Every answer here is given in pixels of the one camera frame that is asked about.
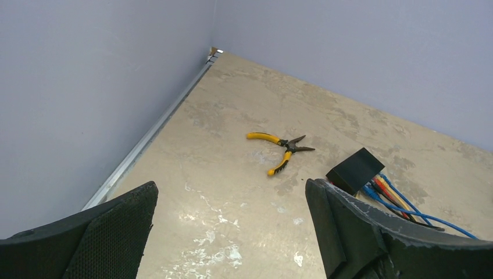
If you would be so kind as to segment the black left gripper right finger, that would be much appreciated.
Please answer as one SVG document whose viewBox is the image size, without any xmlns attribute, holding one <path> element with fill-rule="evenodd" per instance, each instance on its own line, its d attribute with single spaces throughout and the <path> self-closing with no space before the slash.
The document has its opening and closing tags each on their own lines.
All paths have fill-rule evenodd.
<svg viewBox="0 0 493 279">
<path fill-rule="evenodd" d="M 305 196 L 327 278 L 491 278 L 492 242 L 413 224 L 322 179 Z"/>
</svg>

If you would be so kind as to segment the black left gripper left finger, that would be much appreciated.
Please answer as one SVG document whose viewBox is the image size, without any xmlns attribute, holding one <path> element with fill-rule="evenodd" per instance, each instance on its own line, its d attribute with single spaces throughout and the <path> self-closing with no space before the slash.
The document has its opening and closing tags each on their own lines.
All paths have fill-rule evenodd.
<svg viewBox="0 0 493 279">
<path fill-rule="evenodd" d="M 1 278 L 136 278 L 158 193 L 149 181 L 1 240 Z"/>
</svg>

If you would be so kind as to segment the black network switch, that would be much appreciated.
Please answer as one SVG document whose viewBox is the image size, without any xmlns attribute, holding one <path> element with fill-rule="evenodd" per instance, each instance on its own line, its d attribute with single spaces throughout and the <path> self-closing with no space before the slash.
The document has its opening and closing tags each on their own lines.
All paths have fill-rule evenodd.
<svg viewBox="0 0 493 279">
<path fill-rule="evenodd" d="M 385 166 L 366 148 L 361 148 L 333 167 L 326 177 L 332 185 L 350 195 L 355 195 Z"/>
</svg>

